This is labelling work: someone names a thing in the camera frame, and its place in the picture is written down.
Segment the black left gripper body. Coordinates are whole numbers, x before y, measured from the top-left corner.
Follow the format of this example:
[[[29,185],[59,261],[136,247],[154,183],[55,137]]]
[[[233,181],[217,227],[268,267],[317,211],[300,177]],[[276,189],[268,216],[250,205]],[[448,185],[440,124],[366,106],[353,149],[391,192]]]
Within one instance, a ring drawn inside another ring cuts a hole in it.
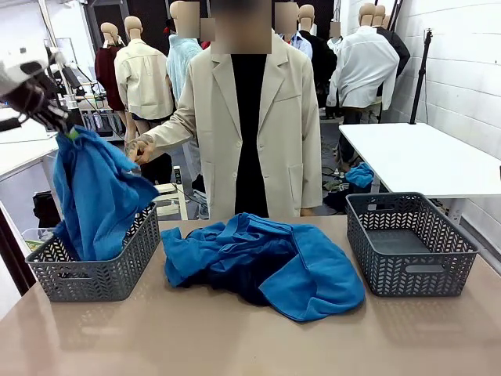
[[[3,102],[21,114],[36,114],[57,94],[57,85],[45,74],[29,78],[3,96]]]

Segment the person's right hand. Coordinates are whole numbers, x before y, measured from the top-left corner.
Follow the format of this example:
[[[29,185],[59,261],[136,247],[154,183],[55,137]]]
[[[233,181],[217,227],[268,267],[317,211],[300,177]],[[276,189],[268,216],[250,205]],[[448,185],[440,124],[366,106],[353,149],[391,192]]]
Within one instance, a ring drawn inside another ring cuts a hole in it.
[[[155,143],[152,136],[143,134],[140,137],[126,142],[124,152],[128,159],[137,165],[143,165],[152,159]]]

